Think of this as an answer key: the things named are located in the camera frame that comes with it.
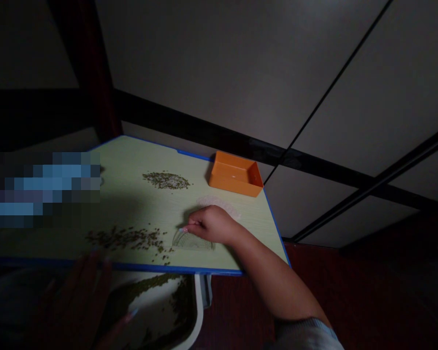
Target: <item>person's hand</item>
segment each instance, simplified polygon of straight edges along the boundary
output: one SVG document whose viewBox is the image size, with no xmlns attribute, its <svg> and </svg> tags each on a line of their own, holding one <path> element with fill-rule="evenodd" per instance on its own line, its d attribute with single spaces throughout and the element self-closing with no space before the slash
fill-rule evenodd
<svg viewBox="0 0 438 350">
<path fill-rule="evenodd" d="M 207 241 L 231 245 L 245 228 L 224 209 L 212 205 L 191 213 L 183 230 Z"/>
<path fill-rule="evenodd" d="M 49 284 L 25 337 L 25 349 L 91 349 L 110 293 L 112 276 L 111 263 L 105 260 L 94 288 L 98 261 L 97 251 L 78 259 L 57 298 L 55 281 Z M 119 320 L 94 349 L 108 349 L 134 314 L 131 312 Z"/>
</svg>

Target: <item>wooden floor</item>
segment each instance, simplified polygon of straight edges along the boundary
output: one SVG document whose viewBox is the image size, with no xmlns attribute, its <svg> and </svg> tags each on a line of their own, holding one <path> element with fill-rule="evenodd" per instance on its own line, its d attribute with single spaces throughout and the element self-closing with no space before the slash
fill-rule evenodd
<svg viewBox="0 0 438 350">
<path fill-rule="evenodd" d="M 308 245 L 286 250 L 346 350 L 438 349 L 437 323 L 383 265 Z M 213 276 L 212 288 L 194 349 L 262 349 L 273 341 L 273 317 L 249 278 Z"/>
</svg>

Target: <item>child's hand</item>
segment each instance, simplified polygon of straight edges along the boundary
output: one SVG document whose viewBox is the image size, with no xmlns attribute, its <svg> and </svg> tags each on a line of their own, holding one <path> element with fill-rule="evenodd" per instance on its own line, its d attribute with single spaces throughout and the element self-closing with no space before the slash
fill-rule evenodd
<svg viewBox="0 0 438 350">
<path fill-rule="evenodd" d="M 231 245 L 245 230 L 224 209 L 214 205 L 190 214 L 188 225 L 183 229 L 208 241 L 225 245 Z"/>
</svg>

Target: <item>orange tray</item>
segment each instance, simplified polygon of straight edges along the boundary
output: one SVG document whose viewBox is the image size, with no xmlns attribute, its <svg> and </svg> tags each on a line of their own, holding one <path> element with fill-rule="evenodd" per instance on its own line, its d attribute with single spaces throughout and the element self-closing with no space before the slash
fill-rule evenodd
<svg viewBox="0 0 438 350">
<path fill-rule="evenodd" d="M 217 151 L 209 186 L 257 197 L 263 189 L 263 180 L 255 161 Z"/>
</svg>

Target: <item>light green tabletop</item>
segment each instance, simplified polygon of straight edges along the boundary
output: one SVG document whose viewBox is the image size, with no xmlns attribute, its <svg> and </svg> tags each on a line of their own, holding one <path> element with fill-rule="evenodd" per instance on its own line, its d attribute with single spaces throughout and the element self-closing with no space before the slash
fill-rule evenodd
<svg viewBox="0 0 438 350">
<path fill-rule="evenodd" d="M 118 229 L 158 228 L 167 232 L 159 237 L 169 250 L 177 229 L 187 223 L 190 212 L 199 209 L 197 199 L 212 195 L 231 204 L 241 214 L 238 222 L 287 262 L 264 191 L 253 198 L 209 187 L 213 163 L 128 136 L 120 136 L 92 152 L 99 152 L 105 168 L 100 203 L 76 206 L 72 215 L 63 215 L 61 220 L 71 228 L 0 230 L 0 257 L 72 260 L 91 250 L 86 239 L 90 230 L 110 231 L 115 225 Z M 180 175 L 191 185 L 181 190 L 158 189 L 143 180 L 143 174 L 163 171 Z M 214 250 L 173 247 L 164 260 L 166 253 L 159 253 L 155 247 L 101 249 L 113 262 L 130 264 L 116 265 L 120 269 L 240 273 L 238 261 L 221 244 L 216 244 Z"/>
</svg>

